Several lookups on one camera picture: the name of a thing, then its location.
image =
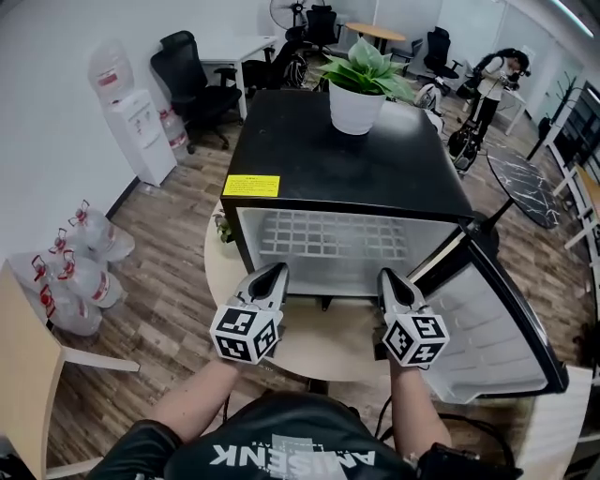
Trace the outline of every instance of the baseboard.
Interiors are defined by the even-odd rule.
[[[121,195],[119,195],[119,198],[116,199],[116,202],[112,205],[112,207],[106,213],[106,218],[108,220],[110,220],[114,216],[114,214],[116,213],[116,211],[121,207],[121,205],[123,204],[123,202],[128,199],[128,196],[131,194],[131,192],[133,191],[133,189],[136,186],[138,186],[139,183],[140,183],[140,178],[138,178],[136,176],[131,181],[131,183],[129,185],[127,185],[127,188],[125,190],[123,190],[123,193],[121,193]]]

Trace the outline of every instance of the black marble tabletop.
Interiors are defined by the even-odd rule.
[[[487,161],[504,191],[518,208],[545,229],[559,224],[559,211],[544,175],[522,155],[507,147],[490,146]]]

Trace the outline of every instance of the small plant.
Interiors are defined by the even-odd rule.
[[[233,241],[232,227],[230,227],[229,221],[225,218],[225,211],[221,209],[219,212],[213,215],[215,225],[217,225],[218,237],[224,244],[229,244]]]
[[[362,95],[386,95],[412,101],[414,93],[409,82],[396,72],[404,64],[392,62],[392,54],[381,55],[364,38],[350,48],[348,60],[326,55],[329,63],[320,67],[324,78],[340,88]]]

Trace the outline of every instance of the person's left arm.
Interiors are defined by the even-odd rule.
[[[167,461],[183,443],[199,437],[217,416],[241,375],[241,364],[221,360],[168,392],[146,420],[136,422],[86,480],[162,478]]]

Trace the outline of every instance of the yellow sticker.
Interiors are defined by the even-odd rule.
[[[223,195],[239,197],[276,197],[279,177],[276,175],[229,175]]]

